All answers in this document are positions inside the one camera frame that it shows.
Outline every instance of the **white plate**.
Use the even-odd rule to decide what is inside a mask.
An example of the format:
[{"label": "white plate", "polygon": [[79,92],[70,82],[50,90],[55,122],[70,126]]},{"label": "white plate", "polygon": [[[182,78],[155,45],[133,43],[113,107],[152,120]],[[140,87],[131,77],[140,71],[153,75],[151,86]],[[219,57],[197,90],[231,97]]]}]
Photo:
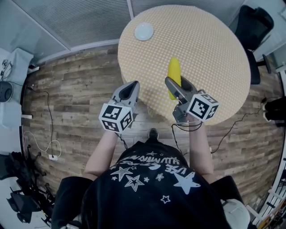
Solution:
[{"label": "white plate", "polygon": [[153,33],[153,26],[151,26],[151,24],[147,22],[140,23],[134,31],[135,37],[140,41],[149,40],[153,36]]}]

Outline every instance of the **star print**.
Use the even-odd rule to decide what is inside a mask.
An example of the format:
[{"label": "star print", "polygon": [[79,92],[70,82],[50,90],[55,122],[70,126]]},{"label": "star print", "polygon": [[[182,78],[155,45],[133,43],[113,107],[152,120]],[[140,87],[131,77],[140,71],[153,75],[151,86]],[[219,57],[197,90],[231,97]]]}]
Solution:
[{"label": "star print", "polygon": [[155,154],[157,154],[157,153],[154,153],[154,151],[152,151],[151,153],[147,153],[146,155],[152,155],[152,156],[154,156]]},{"label": "star print", "polygon": [[164,204],[166,204],[167,202],[171,202],[169,198],[170,198],[169,195],[168,195],[168,196],[163,196],[163,198],[161,199],[161,201],[163,201]]},{"label": "star print", "polygon": [[195,176],[195,172],[191,172],[186,177],[182,177],[181,175],[176,173],[174,175],[178,180],[178,183],[174,184],[174,186],[181,187],[186,195],[189,194],[191,187],[201,186],[200,184],[193,182],[193,177]]},{"label": "star print", "polygon": [[158,174],[157,175],[157,177],[156,177],[156,179],[158,180],[158,181],[161,181],[161,179],[163,179],[164,177],[163,177],[163,174]]},{"label": "star print", "polygon": [[134,191],[137,191],[137,188],[139,185],[144,185],[141,181],[139,181],[139,177],[140,175],[136,176],[136,177],[131,177],[126,175],[127,179],[129,180],[129,182],[127,182],[127,184],[124,187],[129,187],[131,186],[133,188]]},{"label": "star print", "polygon": [[111,173],[110,175],[118,174],[119,181],[121,181],[125,174],[133,174],[132,172],[128,171],[129,169],[130,169],[130,167],[126,168],[126,169],[119,167],[118,171]]},{"label": "star print", "polygon": [[176,157],[171,157],[175,161],[175,163],[180,162]]},{"label": "star print", "polygon": [[127,164],[127,165],[140,165],[140,163],[133,163],[131,161],[123,161],[120,164]]},{"label": "star print", "polygon": [[161,165],[158,165],[158,164],[155,164],[155,163],[152,163],[151,165],[152,166],[148,167],[151,170],[157,170],[157,169],[159,169],[161,167]]}]

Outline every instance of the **power strip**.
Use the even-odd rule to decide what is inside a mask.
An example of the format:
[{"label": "power strip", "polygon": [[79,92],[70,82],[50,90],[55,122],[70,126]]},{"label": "power strip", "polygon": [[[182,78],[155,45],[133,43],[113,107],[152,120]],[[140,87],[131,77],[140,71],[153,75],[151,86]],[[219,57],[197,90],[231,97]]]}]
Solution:
[{"label": "power strip", "polygon": [[51,161],[57,161],[58,159],[59,159],[59,157],[58,156],[55,156],[55,155],[51,155],[51,154],[49,154],[49,159],[51,160]]}]

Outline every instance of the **white object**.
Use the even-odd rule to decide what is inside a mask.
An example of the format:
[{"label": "white object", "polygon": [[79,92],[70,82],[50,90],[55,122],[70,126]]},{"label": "white object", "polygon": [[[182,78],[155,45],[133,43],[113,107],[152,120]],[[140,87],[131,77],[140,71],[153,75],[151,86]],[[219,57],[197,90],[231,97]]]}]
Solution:
[{"label": "white object", "polygon": [[283,200],[284,198],[278,194],[276,194],[272,189],[269,189],[268,190],[268,193],[274,195],[276,198],[280,199],[280,200]]},{"label": "white object", "polygon": [[99,120],[107,131],[122,133],[132,122],[132,108],[104,103]]},{"label": "white object", "polygon": [[236,199],[221,200],[225,217],[231,229],[247,229],[250,215],[247,208]]},{"label": "white object", "polygon": [[280,15],[286,20],[286,9],[284,9]]},{"label": "white object", "polygon": [[263,218],[256,212],[256,211],[254,211],[253,210],[253,208],[252,207],[250,207],[249,205],[246,205],[246,209],[251,213],[251,214],[253,214],[257,219],[259,219],[259,220],[263,220]]},{"label": "white object", "polygon": [[35,67],[35,68],[33,68],[33,69],[28,68],[28,72],[27,72],[27,74],[29,75],[29,74],[31,74],[31,73],[33,73],[33,72],[35,72],[35,71],[39,70],[39,69],[40,69],[40,67],[39,67],[39,66],[38,66],[38,67]]},{"label": "white object", "polygon": [[153,33],[153,26],[147,22],[140,23],[134,31],[134,35],[139,41],[149,40],[153,36]]},{"label": "white object", "polygon": [[195,94],[190,102],[187,112],[197,119],[205,122],[214,117],[219,102],[208,94]]},{"label": "white object", "polygon": [[23,119],[32,119],[33,116],[32,115],[27,115],[27,114],[22,114],[22,118]]},{"label": "white object", "polygon": [[51,161],[57,161],[58,160],[58,156],[52,156],[51,154],[49,154],[49,159],[51,160]]},{"label": "white object", "polygon": [[131,0],[127,0],[127,6],[128,6],[130,18],[132,20],[134,18],[134,13],[133,13],[133,7],[132,7]]}]

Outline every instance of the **white wall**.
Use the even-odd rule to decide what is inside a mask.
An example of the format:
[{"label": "white wall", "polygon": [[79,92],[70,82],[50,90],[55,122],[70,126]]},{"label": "white wall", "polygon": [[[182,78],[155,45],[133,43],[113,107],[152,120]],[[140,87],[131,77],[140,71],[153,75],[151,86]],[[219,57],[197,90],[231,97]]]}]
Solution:
[{"label": "white wall", "polygon": [[286,64],[286,44],[274,51],[273,55],[277,63],[277,67]]},{"label": "white wall", "polygon": [[286,20],[280,16],[286,4],[283,0],[246,0],[244,4],[263,8],[274,20],[271,36],[254,52],[256,60],[260,60],[262,54],[268,55],[286,43]]},{"label": "white wall", "polygon": [[[0,69],[2,61],[8,58],[9,52],[0,48]],[[20,152],[19,128],[7,129],[0,125],[0,153]]]}]

